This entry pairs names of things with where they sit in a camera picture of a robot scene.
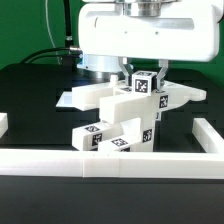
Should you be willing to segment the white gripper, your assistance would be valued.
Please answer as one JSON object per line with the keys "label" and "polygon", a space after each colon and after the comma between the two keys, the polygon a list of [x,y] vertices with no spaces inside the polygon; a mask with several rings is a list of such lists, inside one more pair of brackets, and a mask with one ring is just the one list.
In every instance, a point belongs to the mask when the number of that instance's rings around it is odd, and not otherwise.
{"label": "white gripper", "polygon": [[219,51],[223,0],[175,0],[158,16],[127,15],[115,1],[90,2],[79,14],[79,45],[84,53],[118,56],[125,84],[133,74],[129,58],[157,59],[153,87],[160,91],[169,61],[212,60]]}

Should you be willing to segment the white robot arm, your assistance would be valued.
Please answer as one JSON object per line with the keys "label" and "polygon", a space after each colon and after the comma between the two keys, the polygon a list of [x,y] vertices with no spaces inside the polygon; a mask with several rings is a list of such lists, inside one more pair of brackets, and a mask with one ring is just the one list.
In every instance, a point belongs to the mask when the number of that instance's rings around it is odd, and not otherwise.
{"label": "white robot arm", "polygon": [[125,58],[212,60],[219,51],[224,0],[83,0],[78,37],[81,67],[124,70]]}

